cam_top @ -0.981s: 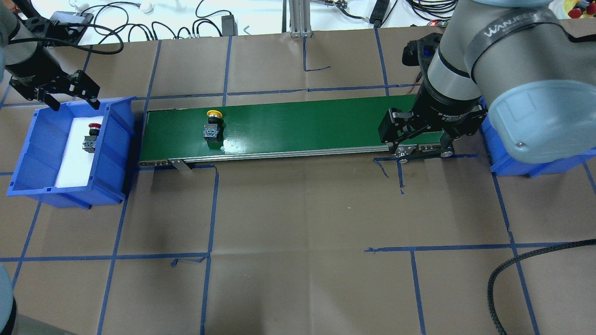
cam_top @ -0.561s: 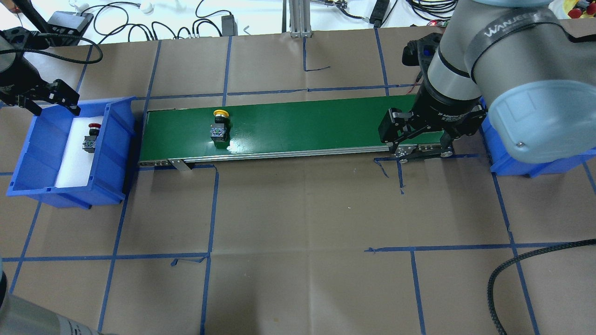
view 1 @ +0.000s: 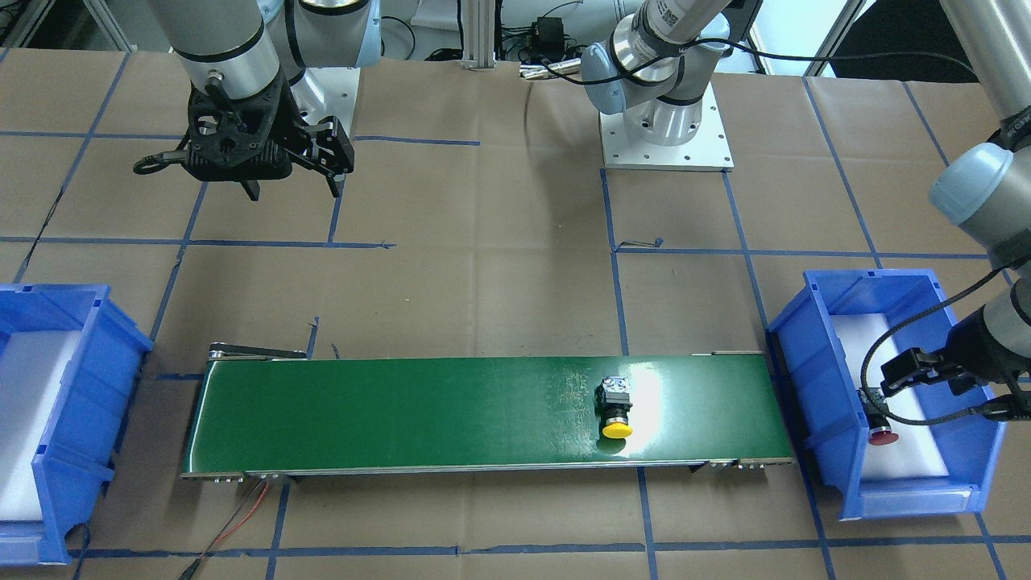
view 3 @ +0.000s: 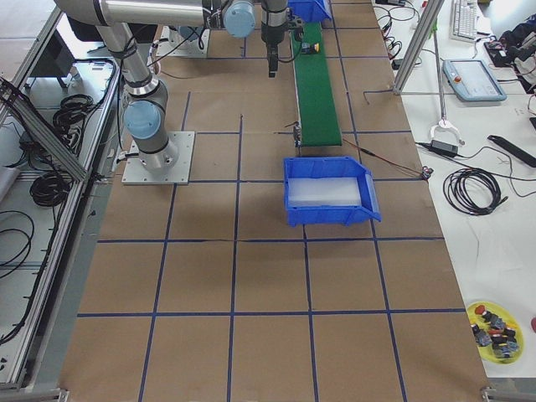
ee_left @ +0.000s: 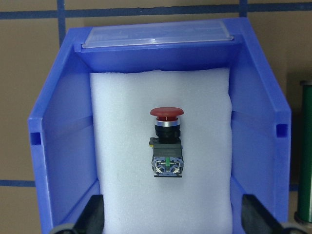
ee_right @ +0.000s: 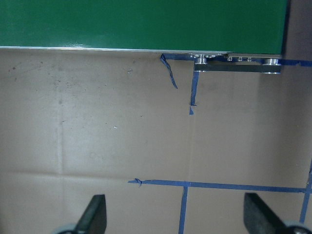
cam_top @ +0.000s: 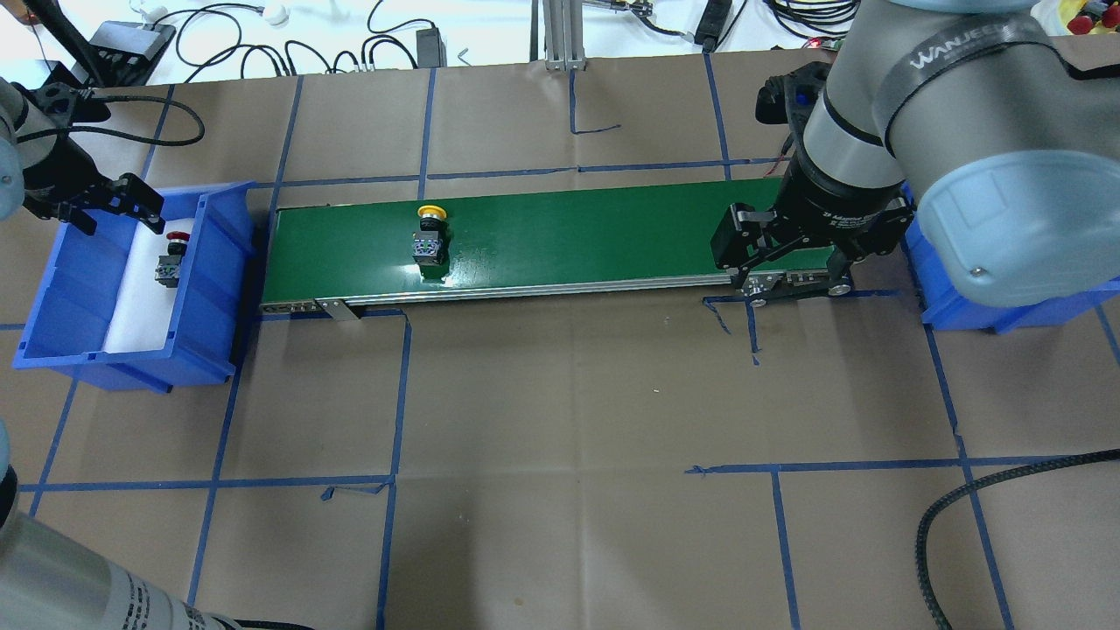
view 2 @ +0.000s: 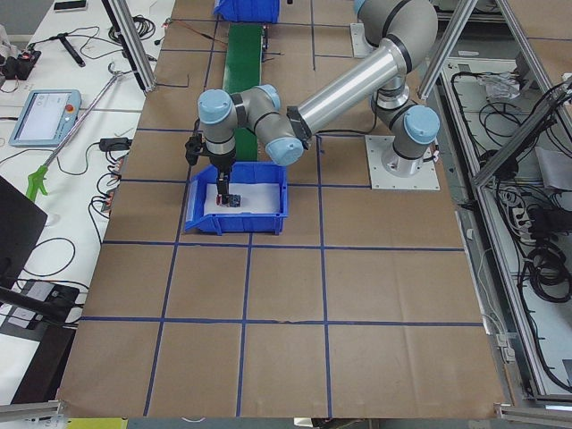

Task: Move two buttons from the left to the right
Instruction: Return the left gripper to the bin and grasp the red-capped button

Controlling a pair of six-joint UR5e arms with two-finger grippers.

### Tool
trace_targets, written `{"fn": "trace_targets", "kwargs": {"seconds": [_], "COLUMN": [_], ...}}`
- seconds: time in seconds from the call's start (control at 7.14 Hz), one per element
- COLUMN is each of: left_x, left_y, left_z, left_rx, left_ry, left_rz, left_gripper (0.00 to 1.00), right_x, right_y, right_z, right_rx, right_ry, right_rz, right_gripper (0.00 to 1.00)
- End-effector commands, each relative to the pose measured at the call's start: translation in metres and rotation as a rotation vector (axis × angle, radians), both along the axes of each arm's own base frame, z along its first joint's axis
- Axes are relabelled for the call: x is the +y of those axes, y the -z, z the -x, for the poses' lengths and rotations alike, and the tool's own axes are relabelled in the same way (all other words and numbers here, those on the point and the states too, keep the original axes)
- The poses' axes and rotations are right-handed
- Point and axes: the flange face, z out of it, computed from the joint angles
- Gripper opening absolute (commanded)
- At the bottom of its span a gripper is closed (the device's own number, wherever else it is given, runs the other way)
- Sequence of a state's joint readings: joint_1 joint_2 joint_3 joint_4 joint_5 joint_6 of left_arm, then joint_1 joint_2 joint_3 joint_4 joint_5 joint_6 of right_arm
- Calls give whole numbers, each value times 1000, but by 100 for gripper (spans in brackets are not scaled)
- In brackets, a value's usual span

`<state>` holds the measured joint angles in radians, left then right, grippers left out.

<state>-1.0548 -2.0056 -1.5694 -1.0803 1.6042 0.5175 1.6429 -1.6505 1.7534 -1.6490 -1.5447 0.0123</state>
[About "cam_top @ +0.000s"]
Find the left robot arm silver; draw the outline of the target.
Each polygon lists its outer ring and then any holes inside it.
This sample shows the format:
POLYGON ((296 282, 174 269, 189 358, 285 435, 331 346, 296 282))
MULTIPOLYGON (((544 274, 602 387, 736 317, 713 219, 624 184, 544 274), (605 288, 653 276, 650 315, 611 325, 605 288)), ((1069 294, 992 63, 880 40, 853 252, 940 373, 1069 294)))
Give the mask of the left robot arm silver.
MULTIPOLYGON (((249 184, 158 192, 133 174, 80 179, 53 211, 59 235, 15 368, 52 368, 105 390, 220 385, 231 361, 253 248, 249 184)), ((18 507, 3 438, 4 629, 280 629, 208 613, 18 507)))

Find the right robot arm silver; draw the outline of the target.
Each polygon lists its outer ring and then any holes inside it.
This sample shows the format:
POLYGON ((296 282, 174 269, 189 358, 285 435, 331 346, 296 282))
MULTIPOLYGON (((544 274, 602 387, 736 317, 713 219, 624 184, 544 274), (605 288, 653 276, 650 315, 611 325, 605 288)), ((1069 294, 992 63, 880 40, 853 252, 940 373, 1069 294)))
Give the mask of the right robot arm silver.
POLYGON ((759 90, 787 172, 769 209, 728 206, 713 263, 745 291, 760 265, 830 247, 808 291, 840 291, 920 226, 968 300, 1092 290, 1119 269, 1117 95, 1117 65, 1068 63, 1029 1, 864 1, 836 59, 759 90))

